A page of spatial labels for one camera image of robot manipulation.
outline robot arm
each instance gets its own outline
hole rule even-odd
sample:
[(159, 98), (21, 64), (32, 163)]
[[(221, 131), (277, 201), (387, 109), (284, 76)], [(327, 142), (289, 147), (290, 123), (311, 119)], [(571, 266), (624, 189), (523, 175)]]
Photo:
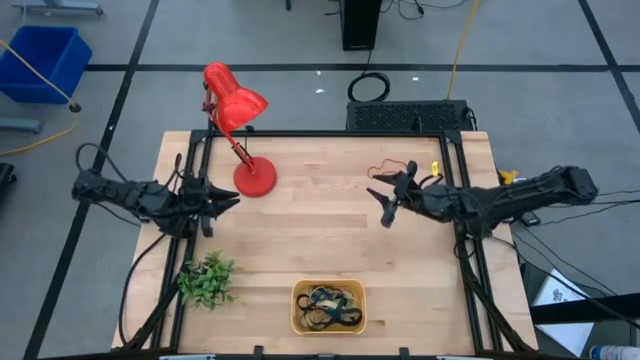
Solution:
[(189, 220), (193, 215), (207, 219), (201, 223), (205, 236), (213, 236), (210, 218), (240, 202), (238, 193), (219, 189), (206, 179), (186, 178), (177, 193), (156, 181), (118, 182), (91, 170), (80, 172), (71, 195), (90, 203), (109, 202), (137, 218), (150, 219), (161, 232), (176, 238), (188, 238), (196, 231)]
[(394, 186), (393, 199), (367, 188), (382, 204), (383, 226), (390, 227), (397, 208), (404, 207), (443, 223), (456, 219), (465, 225), (468, 234), (485, 237), (502, 220), (512, 216), (556, 203), (586, 205), (598, 195), (587, 170), (574, 166), (557, 166), (535, 178), (489, 189), (442, 185), (441, 176), (421, 187), (431, 177), (417, 184), (414, 181), (417, 170), (417, 164), (410, 161), (406, 172), (374, 176)]

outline black metal frame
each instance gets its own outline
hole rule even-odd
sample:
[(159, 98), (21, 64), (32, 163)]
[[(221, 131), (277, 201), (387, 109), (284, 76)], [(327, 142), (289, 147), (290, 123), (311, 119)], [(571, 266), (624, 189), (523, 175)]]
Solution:
[[(451, 165), (451, 159), (449, 156), (449, 147), (448, 143), (451, 142), (454, 145), (456, 151), (456, 158), (458, 162), (458, 168), (460, 172), (461, 182), (464, 187), (470, 186), (469, 174), (467, 171), (467, 166), (465, 162), (464, 149), (462, 147), (462, 138), (459, 131), (454, 132), (446, 132), (446, 133), (416, 133), (411, 131), (395, 131), (395, 132), (387, 132), (387, 131), (363, 131), (363, 130), (336, 130), (336, 131), (286, 131), (286, 130), (276, 130), (276, 131), (237, 131), (234, 133), (236, 136), (247, 136), (247, 137), (421, 137), (421, 138), (432, 138), (438, 139), (440, 143), (440, 151), (443, 163), (443, 171), (445, 173), (445, 180), (449, 184), (454, 184), (453, 178), (453, 168)], [(213, 139), (215, 137), (222, 136), (220, 133), (216, 132), (211, 126), (206, 130), (192, 130), (189, 138), (189, 148), (186, 156), (186, 164), (185, 164), (185, 177), (195, 177), (196, 174), (193, 169), (193, 165), (195, 163), (195, 155), (198, 149), (199, 144), (204, 145), (202, 161), (200, 163), (200, 169), (198, 170), (197, 176), (198, 178), (206, 177), (208, 173), (208, 165), (209, 159), (212, 151)], [(458, 244), (458, 253), (461, 264), (463, 261), (467, 260), (467, 248), (465, 245), (465, 236), (463, 233), (463, 229), (457, 226), (457, 223), (454, 223), (454, 232), (456, 236), (456, 242)], [(180, 239), (171, 239), (171, 243), (169, 245), (169, 250), (167, 252), (167, 263), (165, 264), (164, 275), (162, 280), (162, 288), (160, 292), (160, 298), (167, 294), (170, 284), (172, 283), (172, 278), (176, 266), (176, 260), (178, 255), (178, 247), (180, 243)], [(189, 260), (193, 258), (193, 253), (195, 250), (195, 242), (196, 237), (193, 236), (187, 239), (187, 245), (185, 249), (184, 259)], [(474, 242), (473, 244), (476, 248), (476, 259), (478, 271), (480, 274), (480, 280), (482, 282), (484, 290), (491, 296), (491, 287), (489, 284), (489, 274), (486, 265), (486, 259), (484, 257), (484, 251), (482, 248), (481, 242)], [(480, 329), (480, 319), (478, 317), (478, 311), (476, 307), (476, 300), (472, 290), (464, 284), (465, 298), (467, 304), (467, 311), (469, 315), (469, 324), (471, 328), (471, 335), (473, 346), (476, 354), (479, 354), (483, 351), (483, 338), (482, 332)], [(56, 359), (73, 359), (73, 360), (82, 360), (82, 359), (94, 359), (94, 358), (118, 358), (118, 359), (148, 359), (148, 358), (157, 358), (160, 355), (177, 355), (180, 341), (180, 334), (182, 329), (182, 320), (184, 317), (184, 305), (181, 302), (182, 294), (178, 293), (178, 301), (176, 302), (176, 310), (175, 317), (173, 321), (173, 325), (171, 328), (171, 336), (169, 348), (160, 348), (160, 339), (162, 338), (162, 332), (164, 330), (164, 321), (165, 314), (163, 313), (160, 317), (161, 320), (153, 329), (150, 349), (147, 350), (114, 350), (111, 353), (105, 354), (87, 354), (87, 355), (77, 355), (70, 357), (62, 357)], [(496, 351), (502, 351), (502, 343), (500, 339), (500, 333), (495, 326), (495, 324), (490, 321), (489, 322), (491, 329), (491, 339), (493, 344), (493, 349)], [(260, 358), (273, 358), (273, 359), (309, 359), (312, 357), (319, 356), (317, 354), (313, 355), (270, 355), (270, 356), (262, 356), (261, 355), (261, 346), (256, 346), (256, 351), (260, 351)], [(400, 349), (401, 358), (412, 358), (412, 359), (434, 359), (433, 356), (410, 356), (407, 348)], [(397, 359), (396, 356), (360, 356), (360, 355), (332, 355), (333, 357), (339, 357), (341, 359), (369, 359), (376, 358), (379, 360), (386, 359)], [(219, 355), (216, 354), (217, 359), (256, 359), (256, 354), (247, 354), (247, 355)]]

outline yellow cord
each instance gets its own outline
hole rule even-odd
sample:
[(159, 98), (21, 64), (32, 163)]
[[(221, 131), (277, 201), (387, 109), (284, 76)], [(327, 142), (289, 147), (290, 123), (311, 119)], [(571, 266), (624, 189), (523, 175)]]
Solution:
[[(7, 44), (6, 42), (0, 40), (0, 45), (4, 46), (7, 51), (9, 51), (10, 53), (13, 54), (13, 56), (15, 56), (16, 58), (18, 58), (18, 60), (20, 60), (29, 70), (31, 70), (31, 72), (33, 72), (37, 77), (39, 77), (42, 81), (44, 81), (47, 85), (51, 86), (51, 88), (53, 88), (55, 91), (57, 91), (60, 95), (62, 95), (66, 100), (67, 100), (67, 105), (76, 105), (76, 103), (71, 100), (71, 98), (64, 93), (64, 91), (60, 90), (60, 88), (58, 88), (55, 84), (53, 84), (51, 81), (49, 81), (47, 78), (45, 78), (42, 74), (40, 74), (38, 72), (38, 70), (34, 69), (33, 66), (31, 66), (31, 64), (29, 64), (27, 62), (27, 60), (25, 60), (22, 56), (20, 56), (15, 50), (13, 50), (11, 48), (11, 46), (9, 46), (9, 44)], [(17, 149), (13, 149), (13, 150), (9, 150), (9, 151), (5, 151), (5, 152), (0, 152), (0, 156), (7, 156), (7, 155), (13, 155), (13, 154), (18, 154), (24, 151), (28, 151), (31, 149), (34, 149), (42, 144), (48, 143), (49, 141), (55, 140), (61, 136), (65, 136), (68, 133), (72, 132), (73, 129), (75, 129), (75, 127), (78, 125), (78, 122), (80, 121), (80, 117), (78, 116), (78, 113), (71, 113), (71, 117), (73, 119), (73, 121), (71, 122), (71, 126), (64, 130), (61, 131), (55, 135), (49, 136), (46, 139), (42, 139), (40, 141), (37, 141), (31, 145), (28, 146), (24, 146), (21, 148), (17, 148)]]
[(471, 23), (473, 22), (473, 18), (476, 15), (476, 9), (478, 9), (479, 0), (473, 0), (473, 5), (471, 6), (471, 12), (467, 17), (467, 23), (464, 25), (464, 32), (462, 32), (462, 36), (460, 37), (460, 42), (458, 43), (458, 50), (456, 50), (456, 57), (453, 59), (453, 69), (451, 70), (451, 81), (449, 81), (449, 92), (447, 93), (447, 100), (451, 100), (451, 95), (453, 95), (453, 85), (456, 82), (456, 70), (458, 69), (458, 59), (460, 58), (460, 52), (462, 51), (462, 46), (464, 46), (464, 40), (467, 38), (467, 34), (469, 33), (469, 29), (471, 29)]

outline black cable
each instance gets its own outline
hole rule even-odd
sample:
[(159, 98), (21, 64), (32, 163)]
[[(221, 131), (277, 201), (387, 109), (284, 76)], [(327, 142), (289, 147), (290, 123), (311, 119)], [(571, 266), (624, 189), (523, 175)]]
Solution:
[[(540, 180), (540, 183), (536, 184), (536, 186), (540, 186), (540, 185), (550, 181), (550, 179), (551, 179), (551, 177), (549, 177), (549, 179), (544, 179), (543, 178), (543, 179)], [(494, 198), (491, 201), (491, 203), (489, 203), (488, 206), (486, 206), (484, 208), (482, 208), (482, 206), (479, 205), (480, 203), (478, 202), (477, 199), (475, 199), (473, 196), (469, 195), (469, 197), (471, 199), (473, 199), (479, 205), (479, 208), (482, 209), (480, 211), (480, 219), (481, 219), (480, 220), (480, 236), (482, 236), (484, 234), (484, 229), (485, 229), (485, 226), (486, 226), (487, 216), (488, 216), (489, 212), (491, 211), (493, 206), (496, 205), (498, 203), (498, 201), (502, 197), (506, 196), (506, 194), (509, 194), (509, 192), (505, 192), (505, 193), (502, 193), (502, 194), (498, 195), (496, 198)], [(456, 254), (456, 257), (457, 257), (456, 250), (457, 250), (457, 247), (454, 247), (454, 254)], [(473, 269), (471, 268), (471, 264), (469, 262), (470, 258), (471, 258), (471, 256), (473, 254), (475, 254), (475, 249), (465, 259), (466, 262), (462, 262), (461, 263), (461, 273), (462, 273), (463, 280), (472, 289), (472, 291), (475, 293), (475, 295), (480, 299), (481, 303), (483, 304), (483, 306), (486, 309), (486, 312), (487, 312), (488, 316), (495, 322), (495, 324), (498, 326), (500, 331), (503, 333), (503, 335), (504, 335), (505, 339), (507, 340), (507, 342), (509, 343), (509, 345), (515, 351), (524, 351), (524, 352), (535, 351), (528, 344), (526, 344), (524, 342), (524, 340), (522, 340), (522, 338), (518, 335), (518, 333), (515, 330), (513, 330), (513, 328), (509, 324), (509, 322), (506, 320), (506, 318), (504, 317), (504, 315), (500, 311), (500, 309), (498, 309), (498, 307), (495, 305), (495, 302), (493, 302), (491, 300), (491, 298), (488, 296), (488, 294), (486, 294), (484, 292), (483, 288), (480, 286), (480, 280), (478, 279), (478, 277), (473, 272)]]
[(109, 209), (108, 207), (104, 206), (103, 204), (100, 204), (100, 203), (97, 203), (97, 202), (93, 202), (93, 203), (91, 203), (91, 204), (93, 204), (93, 205), (98, 205), (99, 207), (101, 207), (101, 208), (103, 208), (103, 209), (107, 210), (111, 215), (115, 216), (115, 217), (116, 217), (116, 218), (118, 218), (119, 220), (122, 220), (122, 221), (126, 222), (127, 224), (131, 224), (131, 225), (133, 225), (133, 226), (140, 227), (140, 224), (135, 223), (135, 222), (133, 222), (133, 221), (131, 221), (131, 220), (125, 219), (124, 217), (122, 217), (122, 216), (120, 216), (120, 215), (116, 214), (113, 210)]
[(473, 109), (470, 107), (466, 107), (464, 109), (464, 117), (471, 122), (471, 126), (473, 126), (474, 131), (478, 131), (478, 120), (476, 119), (476, 114), (473, 112)]
[(433, 5), (433, 4), (421, 3), (421, 2), (417, 2), (417, 1), (414, 1), (414, 2), (410, 2), (410, 1), (407, 1), (407, 0), (398, 0), (398, 1), (403, 2), (405, 4), (416, 3), (417, 5), (426, 6), (426, 7), (430, 7), (430, 8), (434, 8), (434, 9), (440, 9), (440, 10), (453, 9), (453, 8), (461, 6), (461, 5), (463, 5), (464, 3), (467, 2), (467, 0), (460, 0), (459, 2), (457, 2), (457, 3), (453, 4), (453, 5), (441, 6), (441, 5)]
[(546, 225), (551, 225), (551, 224), (560, 224), (561, 222), (564, 222), (564, 221), (567, 221), (567, 220), (573, 220), (573, 219), (578, 219), (578, 218), (589, 216), (589, 215), (593, 215), (593, 214), (598, 214), (598, 213), (607, 211), (607, 210), (612, 209), (612, 208), (617, 207), (617, 206), (637, 204), (637, 203), (640, 203), (640, 200), (629, 200), (629, 201), (621, 201), (621, 202), (591, 203), (591, 205), (604, 205), (604, 204), (610, 204), (610, 203), (613, 204), (613, 205), (604, 207), (604, 208), (602, 208), (600, 210), (590, 211), (588, 213), (584, 213), (584, 214), (580, 214), (580, 215), (568, 216), (566, 218), (562, 218), (562, 219), (559, 219), (559, 220), (547, 221), (547, 222), (544, 222), (544, 223), (542, 223), (542, 224), (540, 224), (538, 226), (546, 226)]
[(138, 256), (138, 258), (133, 262), (133, 265), (131, 265), (131, 269), (129, 269), (127, 278), (124, 281), (124, 289), (122, 290), (122, 298), (120, 299), (120, 311), (118, 313), (118, 334), (120, 335), (120, 341), (122, 341), (122, 345), (127, 343), (127, 339), (124, 336), (124, 328), (122, 326), (122, 321), (123, 321), (123, 315), (124, 315), (124, 304), (127, 300), (127, 291), (129, 290), (129, 281), (131, 280), (131, 275), (133, 275), (133, 271), (136, 269), (136, 266), (138, 266), (138, 263), (140, 262), (140, 260), (142, 260), (142, 258), (145, 255), (147, 255), (149, 251), (153, 250), (153, 248), (156, 247), (156, 245), (158, 245), (160, 241), (164, 239), (166, 236), (167, 234), (163, 233), (162, 235), (160, 235), (159, 238), (157, 238), (153, 243), (151, 243), (151, 245), (149, 245), (148, 248), (146, 248), (142, 253), (140, 253), (140, 256)]
[(369, 56), (367, 57), (367, 65), (365, 66), (364, 71), (362, 71), (362, 74), (360, 74), (360, 76), (358, 76), (357, 78), (353, 79), (353, 81), (351, 81), (351, 84), (349, 84), (349, 88), (347, 89), (347, 97), (351, 102), (362, 101), (362, 100), (356, 99), (353, 96), (353, 87), (362, 79), (374, 78), (384, 83), (384, 91), (382, 92), (382, 94), (380, 94), (380, 96), (376, 97), (375, 99), (366, 100), (366, 101), (384, 101), (389, 96), (389, 93), (391, 92), (391, 81), (389, 80), (389, 77), (387, 77), (387, 75), (381, 72), (367, 73), (367, 70), (369, 69), (369, 64), (371, 63), (372, 52), (373, 52), (373, 49), (369, 50)]
[[(169, 179), (167, 179), (167, 181), (164, 183), (163, 187), (158, 189), (158, 190), (156, 190), (156, 191), (153, 191), (153, 192), (146, 192), (145, 191), (145, 194), (147, 194), (147, 195), (159, 194), (162, 191), (164, 191), (166, 188), (169, 187), (169, 184), (171, 184), (171, 181), (173, 181), (174, 178), (176, 179), (176, 182), (177, 182), (178, 178), (176, 178), (176, 176), (179, 177), (179, 178), (182, 177), (182, 176), (180, 176), (180, 163), (181, 162), (182, 162), (182, 154), (178, 153), (176, 155), (175, 160), (173, 161), (173, 171), (171, 172), (171, 175), (169, 175)], [(173, 186), (172, 192), (175, 192), (175, 188), (176, 188), (175, 184), (176, 184), (176, 182), (174, 182), (174, 186)]]
[[(327, 1), (328, 2), (332, 2), (332, 3), (338, 3), (339, 2), (338, 0), (327, 0)], [(324, 13), (324, 16), (337, 15), (337, 14), (340, 14), (340, 12), (341, 12), (341, 9), (338, 9), (338, 11), (334, 11), (334, 12), (331, 12), (331, 13)]]
[(386, 8), (386, 9), (384, 9), (384, 10), (380, 10), (380, 14), (386, 14), (386, 13), (388, 13), (388, 12), (389, 12), (389, 9), (391, 9), (391, 6), (393, 6), (393, 2), (394, 2), (394, 1), (395, 1), (395, 0), (391, 0), (391, 1), (389, 2), (389, 6), (387, 6), (387, 8)]
[(402, 3), (405, 1), (400, 1), (398, 0), (398, 14), (400, 15), (401, 18), (405, 19), (405, 20), (420, 20), (424, 17), (424, 9), (422, 8), (422, 6), (420, 6), (420, 4), (418, 4), (417, 0), (414, 0), (414, 3), (416, 5), (416, 7), (418, 8), (418, 12), (420, 13), (420, 15), (418, 16), (414, 16), (414, 17), (408, 17), (406, 15), (404, 15), (402, 13)]
[(116, 174), (118, 174), (118, 177), (120, 179), (122, 179), (122, 181), (124, 181), (124, 182), (128, 181), (127, 178), (125, 178), (124, 175), (122, 175), (122, 172), (120, 172), (120, 169), (118, 169), (118, 167), (113, 163), (113, 160), (111, 160), (111, 157), (109, 156), (107, 151), (105, 149), (101, 148), (99, 145), (96, 145), (94, 143), (84, 143), (84, 144), (78, 146), (78, 149), (76, 149), (76, 159), (75, 159), (76, 160), (76, 168), (78, 169), (79, 172), (84, 171), (82, 166), (80, 166), (80, 152), (82, 152), (82, 149), (84, 149), (87, 146), (94, 147), (94, 148), (96, 148), (98, 150), (98, 152), (102, 153), (102, 155), (104, 155), (104, 157), (109, 162), (109, 165), (111, 165), (111, 167), (116, 172)]
[(607, 195), (615, 195), (615, 194), (635, 194), (639, 192), (640, 190), (620, 190), (620, 191), (613, 191), (609, 193), (598, 194), (598, 196), (607, 196)]
[[(549, 246), (547, 246), (547, 244), (545, 244), (542, 240), (540, 240), (539, 237), (537, 237), (533, 232), (531, 232), (529, 229), (527, 229), (526, 227), (523, 227), (523, 229), (525, 229), (527, 232), (529, 232), (529, 234), (531, 234), (531, 236), (533, 236), (536, 240), (538, 240), (538, 242), (544, 246), (545, 249), (547, 249), (553, 256), (555, 256), (556, 259), (560, 260), (561, 263), (567, 265), (568, 267), (572, 268), (573, 270), (577, 271), (578, 273), (584, 275), (586, 278), (588, 278), (589, 280), (593, 281), (594, 283), (600, 285), (603, 289), (607, 290), (608, 292), (612, 293), (612, 294), (616, 294), (615, 291), (611, 290), (609, 287), (607, 287), (606, 285), (604, 285), (603, 283), (601, 283), (600, 281), (596, 280), (593, 276), (587, 274), (586, 272), (580, 270), (578, 267), (576, 267), (575, 265), (571, 264), (570, 262), (564, 260), (563, 258), (561, 258), (555, 251), (553, 251)], [(527, 245), (531, 245), (529, 244), (527, 241), (525, 241), (524, 239), (522, 239), (522, 237), (518, 236), (516, 233), (514, 233), (514, 235), (522, 242), (527, 243)]]
[[(533, 245), (531, 245), (531, 244), (527, 243), (526, 241), (524, 241), (524, 240), (523, 240), (520, 236), (518, 236), (517, 234), (515, 234), (515, 233), (514, 233), (513, 235), (515, 235), (518, 239), (520, 239), (520, 241), (522, 241), (524, 244), (526, 244), (526, 245), (528, 245), (529, 247), (531, 247), (532, 249), (534, 249), (534, 250), (538, 251), (538, 253), (539, 253), (540, 255), (542, 255), (542, 257), (544, 257), (544, 259), (545, 259), (545, 260), (547, 260), (547, 261), (549, 262), (549, 264), (555, 268), (555, 266), (553, 265), (553, 262), (551, 262), (551, 260), (549, 260), (549, 258), (547, 258), (546, 256), (544, 256), (544, 255), (543, 255), (543, 254), (542, 254), (538, 249), (536, 249)], [(608, 306), (602, 305), (599, 301), (597, 301), (597, 300), (595, 300), (595, 299), (592, 299), (592, 298), (591, 298), (591, 297), (589, 297), (589, 296), (584, 295), (584, 294), (583, 294), (583, 293), (581, 293), (580, 291), (578, 291), (578, 290), (574, 289), (574, 288), (573, 288), (573, 286), (571, 286), (571, 285), (567, 284), (565, 281), (561, 280), (561, 279), (560, 279), (560, 278), (558, 278), (557, 276), (552, 275), (551, 273), (549, 273), (549, 272), (547, 272), (547, 271), (545, 271), (545, 270), (542, 270), (541, 268), (539, 268), (538, 266), (534, 265), (534, 264), (533, 264), (533, 263), (531, 263), (530, 261), (527, 261), (527, 263), (529, 263), (529, 264), (530, 264), (531, 266), (533, 266), (534, 268), (536, 268), (536, 269), (540, 270), (542, 273), (544, 273), (544, 274), (546, 274), (546, 275), (548, 275), (548, 276), (550, 276), (550, 277), (554, 278), (556, 281), (558, 281), (559, 283), (561, 283), (562, 285), (564, 285), (565, 287), (567, 287), (569, 290), (573, 291), (576, 295), (578, 295), (578, 296), (580, 296), (580, 297), (584, 298), (585, 300), (587, 300), (587, 301), (588, 301), (589, 303), (591, 303), (593, 306), (595, 306), (595, 307), (599, 308), (600, 310), (602, 310), (602, 311), (606, 312), (607, 314), (609, 314), (609, 315), (611, 315), (611, 316), (613, 316), (613, 317), (615, 317), (615, 318), (617, 318), (617, 319), (619, 319), (619, 320), (622, 320), (622, 321), (624, 321), (624, 322), (628, 323), (629, 325), (631, 325), (632, 327), (634, 327), (634, 328), (636, 328), (636, 329), (640, 329), (640, 325), (638, 325), (638, 324), (637, 324), (633, 319), (630, 319), (630, 318), (628, 318), (628, 317), (626, 317), (626, 316), (624, 316), (624, 315), (622, 315), (622, 314), (620, 314), (620, 313), (618, 313), (618, 312), (616, 312), (616, 311), (613, 311), (613, 310), (611, 310), (611, 308), (609, 308)], [(609, 288), (607, 288), (606, 286), (604, 286), (604, 285), (602, 285), (602, 286), (603, 286), (605, 289), (607, 289), (607, 290), (611, 291), (611, 290), (610, 290)]]
[[(516, 236), (518, 239), (520, 239), (520, 240), (522, 241), (522, 238), (520, 238), (518, 235), (516, 235), (516, 234), (513, 234), (513, 235), (514, 235), (514, 236)], [(501, 239), (501, 238), (498, 238), (498, 237), (495, 237), (495, 236), (488, 237), (487, 239), (498, 240), (499, 242), (502, 242), (503, 244), (508, 245), (508, 246), (509, 246), (509, 247), (511, 247), (512, 249), (516, 250), (516, 252), (518, 251), (518, 248), (517, 248), (517, 247), (516, 247), (512, 242), (509, 242), (509, 241), (507, 241), (507, 240), (505, 240), (505, 239)], [(550, 262), (550, 263), (553, 265), (553, 263), (551, 262), (551, 260), (549, 260), (549, 258), (548, 258), (546, 255), (544, 255), (540, 250), (536, 249), (535, 247), (533, 247), (533, 245), (529, 244), (529, 243), (528, 243), (528, 242), (526, 242), (526, 241), (522, 241), (522, 242), (523, 242), (525, 245), (527, 245), (527, 246), (529, 246), (529, 247), (533, 248), (533, 250), (535, 250), (538, 254), (540, 254), (540, 256), (542, 256), (545, 260), (547, 260), (547, 262)], [(529, 263), (529, 264), (533, 265), (530, 261), (528, 261), (527, 259), (525, 259), (525, 258), (524, 258), (524, 256), (522, 256), (522, 254), (520, 254), (519, 252), (517, 253), (517, 255), (518, 255), (518, 257), (519, 257), (519, 258), (521, 258), (521, 259), (522, 259), (523, 261), (525, 261), (526, 263)], [(586, 285), (586, 284), (583, 284), (583, 283), (579, 283), (579, 282), (577, 282), (577, 281), (573, 281), (573, 280), (571, 280), (571, 282), (572, 282), (572, 283), (574, 283), (575, 285), (580, 286), (580, 287), (583, 287), (583, 288), (587, 288), (587, 289), (591, 289), (591, 290), (597, 291), (597, 292), (599, 292), (602, 296), (607, 296), (607, 295), (609, 295), (609, 294), (611, 294), (611, 295), (618, 295), (618, 294), (616, 294), (616, 293), (614, 293), (614, 292), (607, 293), (607, 292), (603, 291), (602, 289), (598, 289), (597, 287), (594, 287), (594, 286), (590, 286), (590, 285)]]

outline plastic bottle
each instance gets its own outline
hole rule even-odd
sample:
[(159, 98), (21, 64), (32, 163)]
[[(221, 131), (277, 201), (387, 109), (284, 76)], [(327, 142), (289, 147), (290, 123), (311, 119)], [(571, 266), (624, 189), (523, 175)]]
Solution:
[(594, 360), (640, 360), (640, 348), (596, 345), (589, 350), (589, 357)]

